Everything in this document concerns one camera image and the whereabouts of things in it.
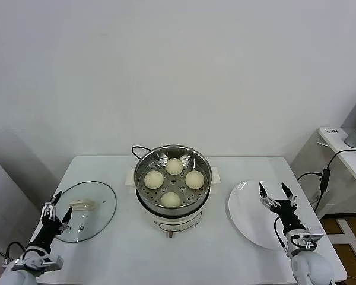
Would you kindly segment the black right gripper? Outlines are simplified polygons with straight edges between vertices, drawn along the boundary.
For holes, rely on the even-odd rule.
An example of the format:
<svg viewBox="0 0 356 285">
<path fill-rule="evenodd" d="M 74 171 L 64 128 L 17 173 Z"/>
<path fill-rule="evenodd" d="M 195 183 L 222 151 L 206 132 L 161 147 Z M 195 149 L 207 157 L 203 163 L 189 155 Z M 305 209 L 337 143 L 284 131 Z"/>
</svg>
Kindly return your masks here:
<svg viewBox="0 0 356 285">
<path fill-rule="evenodd" d="M 260 202 L 270 211 L 277 214 L 284 227 L 283 233 L 288 233 L 292 230 L 302 229 L 303 225 L 299 217 L 295 214 L 297 209 L 297 196 L 292 193 L 290 188 L 281 183 L 282 190 L 288 200 L 274 200 L 268 196 L 264 186 L 259 182 Z"/>
</svg>

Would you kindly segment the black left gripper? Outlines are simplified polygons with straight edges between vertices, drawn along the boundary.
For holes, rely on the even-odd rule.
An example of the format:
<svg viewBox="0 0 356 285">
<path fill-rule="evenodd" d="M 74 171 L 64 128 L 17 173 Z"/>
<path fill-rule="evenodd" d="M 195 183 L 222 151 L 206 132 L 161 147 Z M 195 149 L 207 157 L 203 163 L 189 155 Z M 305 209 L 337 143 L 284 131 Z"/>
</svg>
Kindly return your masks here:
<svg viewBox="0 0 356 285">
<path fill-rule="evenodd" d="M 46 252 L 51 252 L 51 244 L 55 236 L 60 235 L 61 232 L 70 229 L 69 221 L 72 217 L 72 207 L 69 207 L 65 216 L 61 221 L 56 218 L 56 205 L 62 196 L 62 191 L 54 195 L 49 202 L 46 202 L 42 207 L 42 227 L 37 236 L 31 241 L 26 249 L 29 247 L 38 247 L 44 249 Z"/>
</svg>

